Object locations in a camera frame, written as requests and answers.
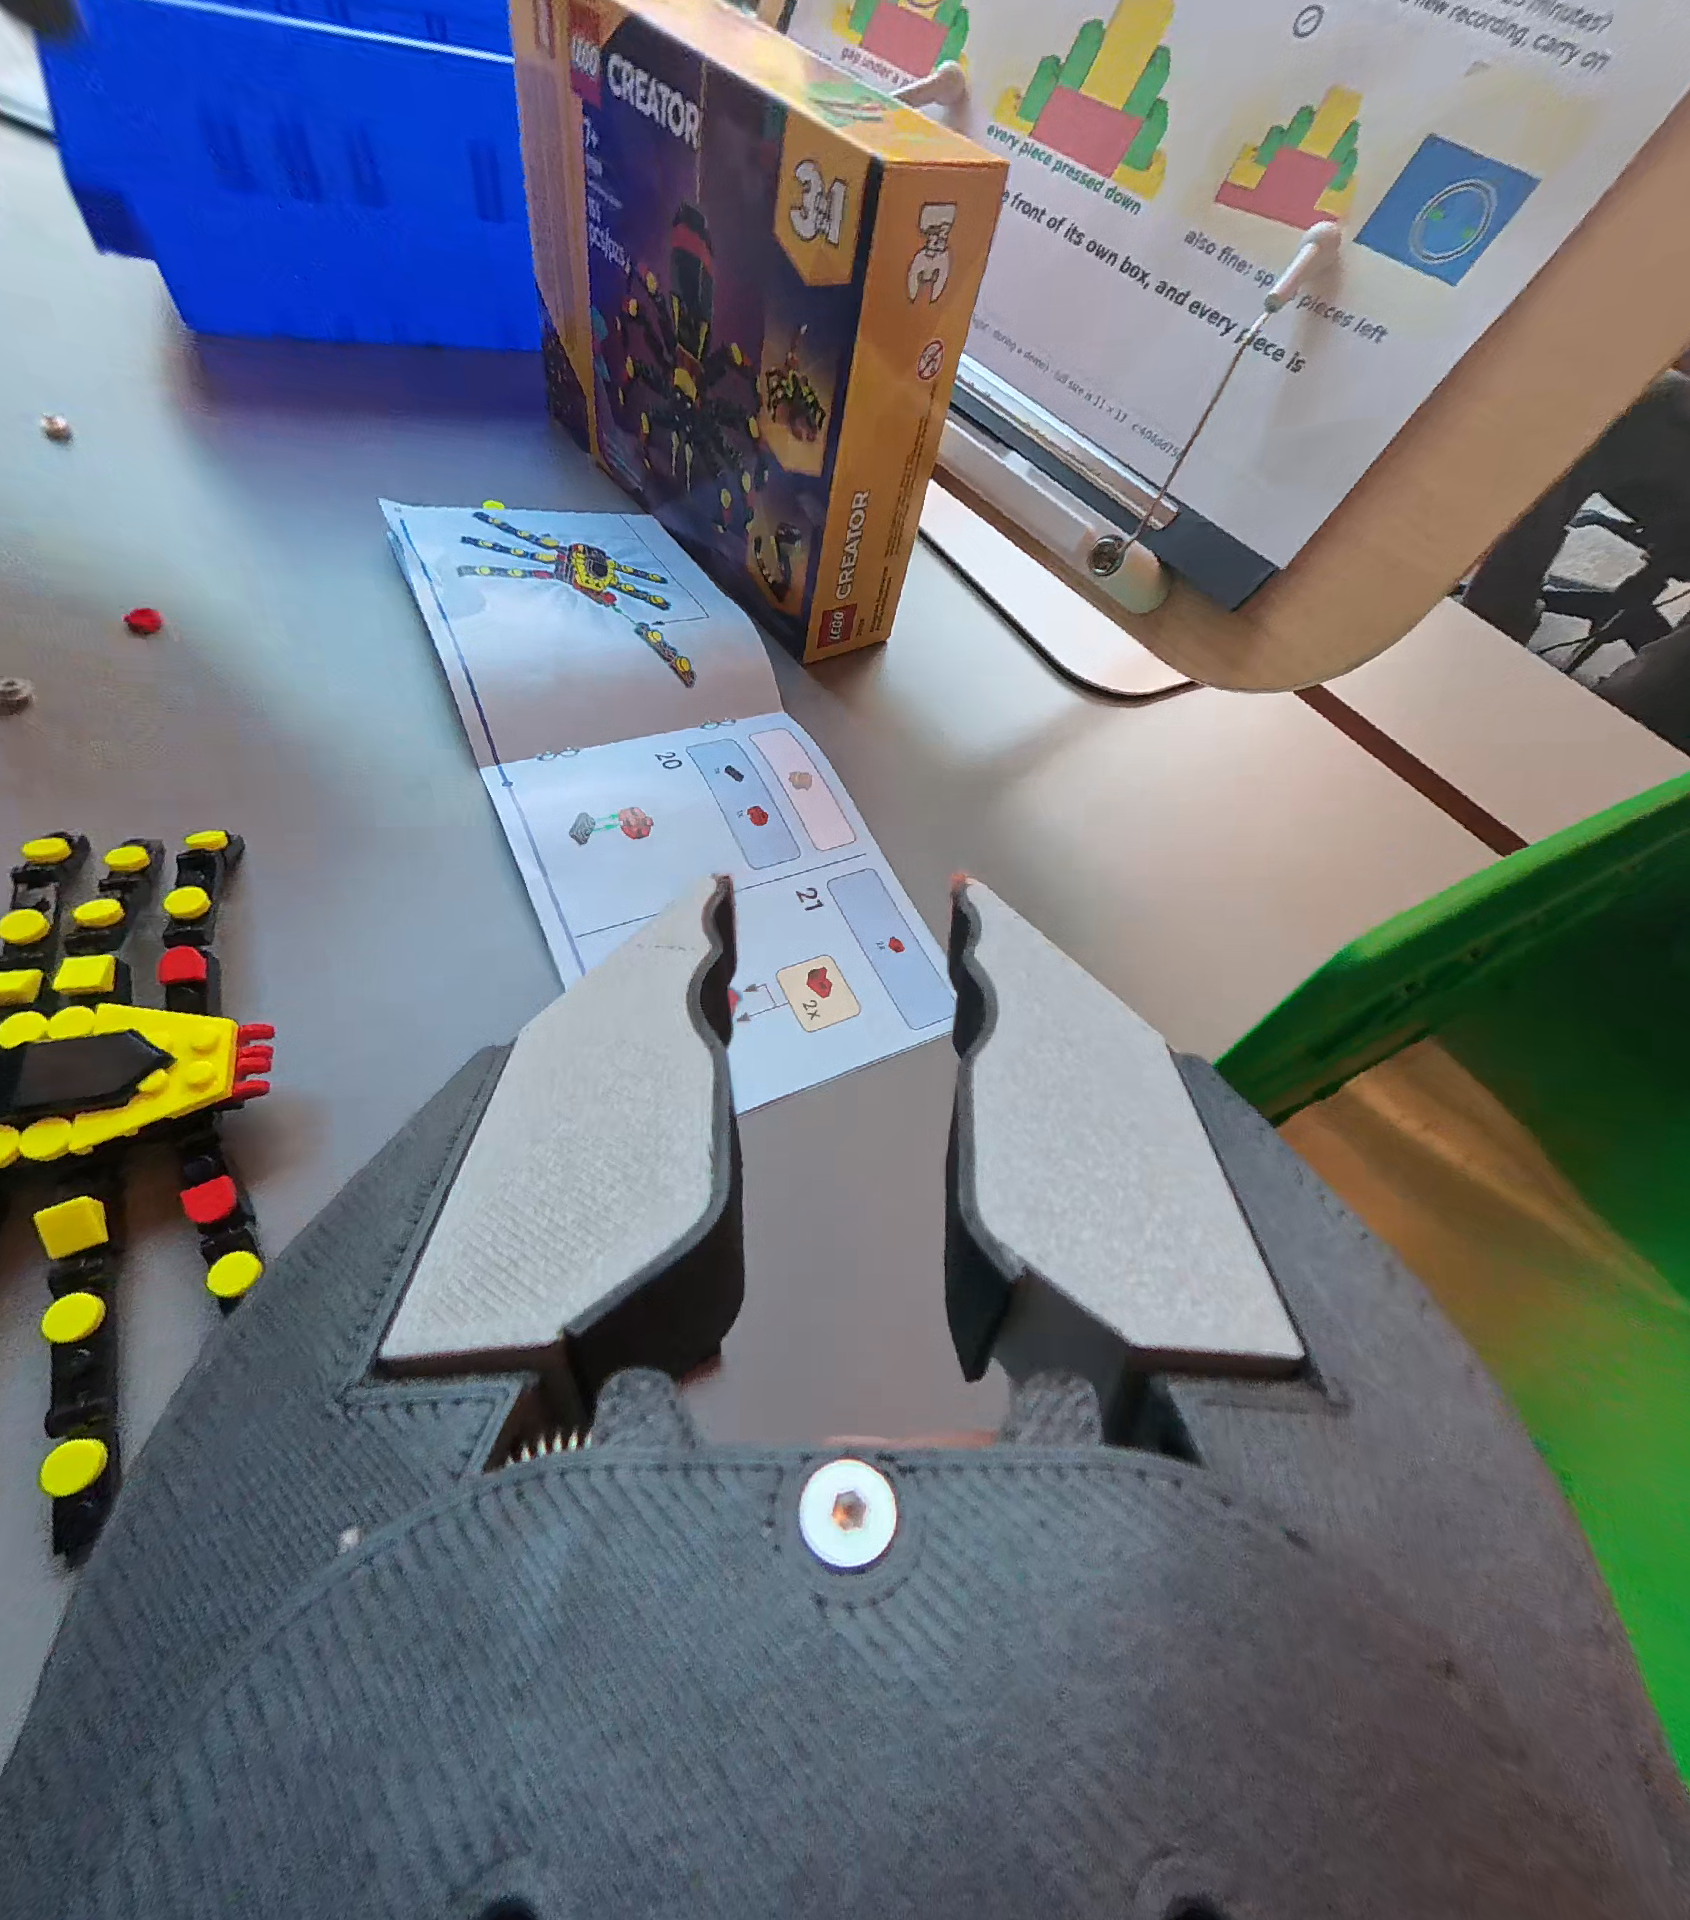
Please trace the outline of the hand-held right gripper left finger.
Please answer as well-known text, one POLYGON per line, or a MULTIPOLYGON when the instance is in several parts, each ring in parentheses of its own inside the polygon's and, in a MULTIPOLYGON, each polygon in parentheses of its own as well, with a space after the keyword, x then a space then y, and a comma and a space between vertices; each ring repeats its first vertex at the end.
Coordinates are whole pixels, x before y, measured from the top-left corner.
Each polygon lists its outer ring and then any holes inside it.
POLYGON ((727 1046, 730 876, 673 905, 530 1020, 415 1252, 378 1361, 687 1378, 744 1305, 727 1046))

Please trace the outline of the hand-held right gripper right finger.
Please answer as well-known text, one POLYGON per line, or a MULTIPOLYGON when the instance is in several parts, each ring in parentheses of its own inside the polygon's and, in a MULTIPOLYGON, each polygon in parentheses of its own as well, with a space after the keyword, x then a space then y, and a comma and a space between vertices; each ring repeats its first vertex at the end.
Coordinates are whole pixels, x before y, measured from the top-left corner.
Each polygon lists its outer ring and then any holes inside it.
POLYGON ((1289 1381, 1301 1337, 1168 1041, 992 887, 950 888, 943 1308, 965 1381, 1289 1381))

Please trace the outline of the blue plastic bin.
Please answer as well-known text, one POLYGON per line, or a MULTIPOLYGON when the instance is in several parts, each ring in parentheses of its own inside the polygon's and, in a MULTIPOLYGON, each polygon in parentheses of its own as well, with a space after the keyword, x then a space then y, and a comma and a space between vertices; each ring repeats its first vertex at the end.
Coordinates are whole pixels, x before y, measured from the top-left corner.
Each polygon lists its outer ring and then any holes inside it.
POLYGON ((89 3, 66 189, 193 333, 539 350, 503 3, 89 3))

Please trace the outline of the black yellow lego spider model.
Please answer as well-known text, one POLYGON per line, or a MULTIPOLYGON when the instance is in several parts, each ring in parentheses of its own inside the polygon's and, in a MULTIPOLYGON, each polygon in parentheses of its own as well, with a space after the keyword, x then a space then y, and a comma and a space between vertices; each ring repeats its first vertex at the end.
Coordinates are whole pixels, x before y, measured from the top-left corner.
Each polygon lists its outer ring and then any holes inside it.
POLYGON ((48 1182, 30 1216, 43 1259, 48 1448, 38 1489, 50 1547, 80 1565, 121 1483, 115 1292, 129 1156, 165 1144, 176 1198, 227 1316, 259 1285, 255 1214, 224 1116, 272 1089, 275 1030, 224 1013, 216 935, 245 844, 185 835, 100 853, 77 833, 25 841, 0 914, 0 1233, 13 1194, 48 1182))

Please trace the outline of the lego instruction booklet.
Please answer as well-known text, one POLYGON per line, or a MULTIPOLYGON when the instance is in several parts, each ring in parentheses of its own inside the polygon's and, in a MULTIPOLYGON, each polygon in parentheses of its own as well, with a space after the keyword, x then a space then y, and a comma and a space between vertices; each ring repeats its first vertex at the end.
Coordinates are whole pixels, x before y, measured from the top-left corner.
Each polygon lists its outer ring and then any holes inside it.
POLYGON ((378 506, 567 991, 724 876, 740 1114, 951 1030, 939 941, 653 516, 378 506))

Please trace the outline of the lego set box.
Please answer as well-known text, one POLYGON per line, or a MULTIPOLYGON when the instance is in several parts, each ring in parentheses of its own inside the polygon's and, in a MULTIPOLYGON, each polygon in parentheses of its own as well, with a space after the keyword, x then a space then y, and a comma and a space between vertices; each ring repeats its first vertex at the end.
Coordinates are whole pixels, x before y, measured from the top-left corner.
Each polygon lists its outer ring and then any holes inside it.
POLYGON ((715 3, 511 3, 552 412, 803 665, 889 640, 1005 161, 715 3))

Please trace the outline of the green plastic bin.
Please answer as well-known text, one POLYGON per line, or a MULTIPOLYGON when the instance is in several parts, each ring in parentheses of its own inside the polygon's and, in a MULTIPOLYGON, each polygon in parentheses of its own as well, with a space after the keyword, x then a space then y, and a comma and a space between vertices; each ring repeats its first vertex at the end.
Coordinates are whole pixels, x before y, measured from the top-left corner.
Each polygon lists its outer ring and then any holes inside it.
POLYGON ((1215 1070, 1516 1409, 1690 1788, 1690 770, 1354 939, 1215 1070))

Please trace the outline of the white stand base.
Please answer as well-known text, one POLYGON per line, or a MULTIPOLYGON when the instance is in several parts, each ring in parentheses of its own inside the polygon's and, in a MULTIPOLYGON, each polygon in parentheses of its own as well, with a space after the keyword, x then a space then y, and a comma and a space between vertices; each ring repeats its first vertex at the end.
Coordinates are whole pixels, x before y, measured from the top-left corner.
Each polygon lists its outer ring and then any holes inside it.
POLYGON ((1061 682, 1091 699, 1140 709, 1197 688, 1127 631, 1107 601, 994 525, 960 493, 932 481, 919 518, 937 555, 1061 682))

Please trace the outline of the wooden display board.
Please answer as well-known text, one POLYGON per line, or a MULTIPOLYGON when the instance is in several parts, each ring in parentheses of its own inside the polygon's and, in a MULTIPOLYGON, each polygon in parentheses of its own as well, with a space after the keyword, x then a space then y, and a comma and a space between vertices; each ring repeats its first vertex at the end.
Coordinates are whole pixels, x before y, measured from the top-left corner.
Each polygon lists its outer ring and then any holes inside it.
MULTIPOLYGON (((889 90, 954 130, 957 69, 889 90)), ((932 481, 1200 686, 1296 693, 1403 640, 1690 345, 1690 92, 1338 508, 1239 604, 1163 565, 1163 491, 965 355, 932 481)))

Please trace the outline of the instruction poster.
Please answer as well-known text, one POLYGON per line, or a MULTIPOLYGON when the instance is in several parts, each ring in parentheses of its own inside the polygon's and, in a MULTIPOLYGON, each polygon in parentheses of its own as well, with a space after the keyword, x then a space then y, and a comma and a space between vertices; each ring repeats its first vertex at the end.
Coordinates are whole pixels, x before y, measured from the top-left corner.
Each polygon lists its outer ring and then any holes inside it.
POLYGON ((862 84, 957 70, 1007 168, 967 360, 1237 607, 1690 92, 1690 3, 789 4, 862 84))

